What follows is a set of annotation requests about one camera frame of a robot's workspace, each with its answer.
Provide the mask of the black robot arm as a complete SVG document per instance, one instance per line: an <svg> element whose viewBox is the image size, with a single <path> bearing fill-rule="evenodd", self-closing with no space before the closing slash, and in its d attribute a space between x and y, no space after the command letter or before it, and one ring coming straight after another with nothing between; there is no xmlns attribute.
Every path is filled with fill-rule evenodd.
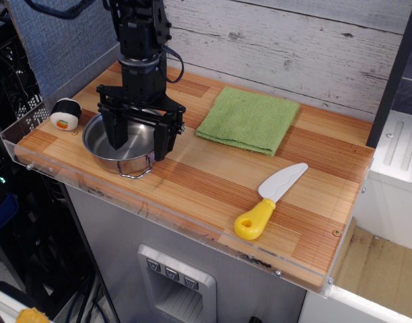
<svg viewBox="0 0 412 323"><path fill-rule="evenodd" d="M121 86L100 85L99 111L110 145L119 149L128 140L130 120L153 125L155 159L172 151L176 136L184 132L186 108L169 98L166 88L167 56L180 55L171 40L163 1L110 1L110 12L121 53Z"/></svg>

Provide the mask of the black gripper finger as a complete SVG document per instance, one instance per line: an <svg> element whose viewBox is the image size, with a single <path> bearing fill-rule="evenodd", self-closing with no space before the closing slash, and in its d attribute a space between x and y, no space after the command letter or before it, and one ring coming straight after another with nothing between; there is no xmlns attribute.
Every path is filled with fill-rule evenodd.
<svg viewBox="0 0 412 323"><path fill-rule="evenodd" d="M162 161L173 150L177 135L184 132L184 121L181 112L169 112L163 115L154 128L155 160Z"/></svg>
<svg viewBox="0 0 412 323"><path fill-rule="evenodd" d="M108 142L114 149L121 148L128 140L127 119L119 109L100 104L100 113Z"/></svg>

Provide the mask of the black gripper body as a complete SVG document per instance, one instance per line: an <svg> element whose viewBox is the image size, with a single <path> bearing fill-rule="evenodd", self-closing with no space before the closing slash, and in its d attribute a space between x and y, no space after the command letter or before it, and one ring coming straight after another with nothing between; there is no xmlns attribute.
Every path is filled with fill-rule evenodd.
<svg viewBox="0 0 412 323"><path fill-rule="evenodd" d="M166 59L133 60L120 59L122 85L99 85L100 104L119 109L124 118L138 120L153 126L169 112L181 112L186 108L169 98Z"/></svg>

